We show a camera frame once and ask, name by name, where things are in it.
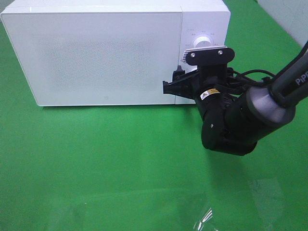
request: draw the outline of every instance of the green tablecloth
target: green tablecloth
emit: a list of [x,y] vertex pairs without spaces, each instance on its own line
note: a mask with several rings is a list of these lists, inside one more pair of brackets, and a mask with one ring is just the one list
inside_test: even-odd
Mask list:
[[[225,2],[235,70],[298,54],[255,1]],[[0,25],[0,105],[0,231],[308,230],[307,99],[251,154],[216,153],[194,105],[36,106]]]

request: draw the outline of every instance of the robotic arm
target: robotic arm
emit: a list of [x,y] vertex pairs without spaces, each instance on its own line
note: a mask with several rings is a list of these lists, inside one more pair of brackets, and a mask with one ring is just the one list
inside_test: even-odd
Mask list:
[[[308,42],[276,75],[264,70],[238,73],[227,67],[234,57],[234,51],[225,46],[186,50],[183,61],[197,70],[185,74],[178,66],[172,82],[163,82],[163,89],[164,94],[195,100],[205,148],[245,155],[258,140],[290,123],[295,106],[308,96]],[[246,76],[254,72],[272,78],[257,82]]]

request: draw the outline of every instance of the green backdrop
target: green backdrop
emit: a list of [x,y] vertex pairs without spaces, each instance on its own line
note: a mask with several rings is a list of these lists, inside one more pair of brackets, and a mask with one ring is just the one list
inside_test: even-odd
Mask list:
[[[235,70],[298,54],[255,1],[225,2]],[[0,231],[308,230],[307,106],[244,157],[202,147],[194,105],[38,107],[0,24]]]

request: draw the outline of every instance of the dial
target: dial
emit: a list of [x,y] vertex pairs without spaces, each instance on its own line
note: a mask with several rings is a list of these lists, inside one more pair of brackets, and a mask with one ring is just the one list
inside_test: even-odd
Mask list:
[[208,46],[212,46],[212,45],[213,45],[212,39],[208,36],[200,36],[193,42],[193,46],[195,48],[197,48],[197,47],[208,47]]

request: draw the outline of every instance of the small logo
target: small logo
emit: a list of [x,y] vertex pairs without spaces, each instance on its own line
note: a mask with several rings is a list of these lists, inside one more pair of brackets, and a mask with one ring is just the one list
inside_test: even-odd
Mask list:
[[306,81],[308,81],[308,71],[305,74],[303,74],[300,78],[297,78],[295,80],[297,85],[301,85],[301,84],[305,83]]

